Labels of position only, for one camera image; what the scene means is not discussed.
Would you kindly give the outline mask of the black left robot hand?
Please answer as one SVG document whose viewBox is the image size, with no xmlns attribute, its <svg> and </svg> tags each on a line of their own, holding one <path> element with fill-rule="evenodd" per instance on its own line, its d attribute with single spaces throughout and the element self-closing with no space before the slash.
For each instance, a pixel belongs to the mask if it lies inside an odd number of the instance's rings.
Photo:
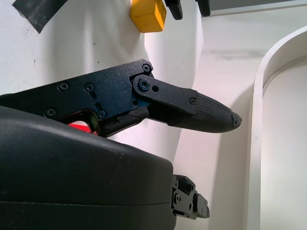
<svg viewBox="0 0 307 230">
<path fill-rule="evenodd" d="M 202 17 L 208 17 L 211 15 L 210 0 L 195 0 L 195 1 L 198 4 Z M 183 12 L 180 0 L 165 0 L 165 4 L 169 8 L 175 20 L 183 19 Z"/>
</svg>

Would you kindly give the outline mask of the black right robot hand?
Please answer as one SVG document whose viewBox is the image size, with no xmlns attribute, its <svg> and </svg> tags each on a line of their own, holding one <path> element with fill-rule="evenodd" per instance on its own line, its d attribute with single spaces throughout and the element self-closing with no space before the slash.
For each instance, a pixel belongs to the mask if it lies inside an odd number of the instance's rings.
<svg viewBox="0 0 307 230">
<path fill-rule="evenodd" d="M 140 59 L 1 96 L 1 229 L 172 230 L 210 216 L 170 161 L 110 137 L 147 118 L 208 133 L 242 119 L 152 70 Z"/>
</svg>

